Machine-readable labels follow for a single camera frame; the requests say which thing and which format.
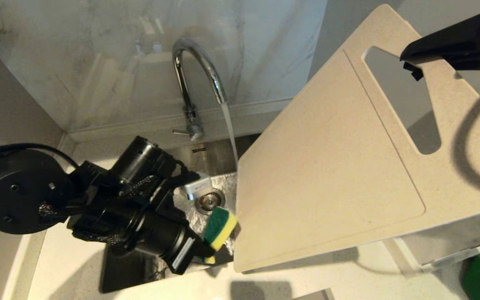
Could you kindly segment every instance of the running water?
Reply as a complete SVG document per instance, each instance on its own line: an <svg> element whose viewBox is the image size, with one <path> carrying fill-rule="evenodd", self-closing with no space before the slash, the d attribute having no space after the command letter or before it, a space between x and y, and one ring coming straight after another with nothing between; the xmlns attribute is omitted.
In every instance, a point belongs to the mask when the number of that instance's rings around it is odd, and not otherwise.
<svg viewBox="0 0 480 300"><path fill-rule="evenodd" d="M221 110L225 116L225 122L227 123L227 129L229 130L229 139L231 140L232 152L235 156L236 169L238 170L238 150L236 150L235 133L233 131L233 123L231 122L231 114L229 114L229 106L227 102L221 104Z"/></svg>

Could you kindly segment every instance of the cutting board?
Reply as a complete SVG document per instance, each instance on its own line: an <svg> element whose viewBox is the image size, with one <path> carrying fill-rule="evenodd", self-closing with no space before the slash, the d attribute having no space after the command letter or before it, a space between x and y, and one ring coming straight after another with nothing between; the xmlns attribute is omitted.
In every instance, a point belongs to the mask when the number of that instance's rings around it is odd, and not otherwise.
<svg viewBox="0 0 480 300"><path fill-rule="evenodd" d="M240 159L236 271L480 214L479 95L444 60L418 65L442 139L423 155L364 62L419 38L378 7Z"/></svg>

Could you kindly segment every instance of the faucet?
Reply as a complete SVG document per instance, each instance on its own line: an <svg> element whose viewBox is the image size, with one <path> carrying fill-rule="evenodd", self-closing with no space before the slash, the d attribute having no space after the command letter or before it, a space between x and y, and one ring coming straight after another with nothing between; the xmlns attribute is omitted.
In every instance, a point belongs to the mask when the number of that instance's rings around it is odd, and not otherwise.
<svg viewBox="0 0 480 300"><path fill-rule="evenodd" d="M216 72L216 68L205 51L203 51L203 49L201 49L201 47L193 40L189 40L188 38L180 38L177 40L173 45L172 58L173 64L175 65L175 71L177 72L177 79L179 80L179 86L181 87L182 97L185 100L183 112L186 118L186 130L173 130L173 133L178 135L190 135L190 140L198 141L205 136L205 132L200 124L198 113L196 112L196 106L190 100L190 93L188 91L185 74L182 68L184 51L188 51L200 63L210 81L217 102L219 104L226 103L227 97L225 96L225 91L223 90L223 85Z"/></svg>

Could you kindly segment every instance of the sink basin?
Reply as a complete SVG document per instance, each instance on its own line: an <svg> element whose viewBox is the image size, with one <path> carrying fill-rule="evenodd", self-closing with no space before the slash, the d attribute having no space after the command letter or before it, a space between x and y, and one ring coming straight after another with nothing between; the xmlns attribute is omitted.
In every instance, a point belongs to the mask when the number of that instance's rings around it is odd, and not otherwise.
<svg viewBox="0 0 480 300"><path fill-rule="evenodd" d="M247 135L235 138L239 157L258 137L259 135ZM212 186L221 192L220 197L225 198L221 199L220 206L235 213L236 164L229 139L182 146L166 151L183 161L189 170L210 175ZM177 208L185 212L190 228L203 237L209 216L198 211L194 201L188 200L178 189L174 192L173 201ZM225 242L224 247L216 253L215 257L214 265L202 264L198 258L194 258L185 274L231 262L233 260L231 238ZM133 251L131 254L119 257L111 254L108 246L105 247L102 272L100 291L103 293L178 276L172 274L166 263L158 256Z"/></svg>

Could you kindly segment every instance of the sponge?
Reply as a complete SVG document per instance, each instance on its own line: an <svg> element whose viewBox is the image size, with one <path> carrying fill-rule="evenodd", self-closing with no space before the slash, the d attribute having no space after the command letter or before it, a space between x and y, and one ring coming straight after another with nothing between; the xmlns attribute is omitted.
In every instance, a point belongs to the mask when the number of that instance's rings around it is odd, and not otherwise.
<svg viewBox="0 0 480 300"><path fill-rule="evenodd" d="M215 207L207 222L205 237L203 238L205 244L218 251L225 243L225 240L231 235L238 221L236 217L228 210L221 207ZM215 264L214 256L204 258L207 264Z"/></svg>

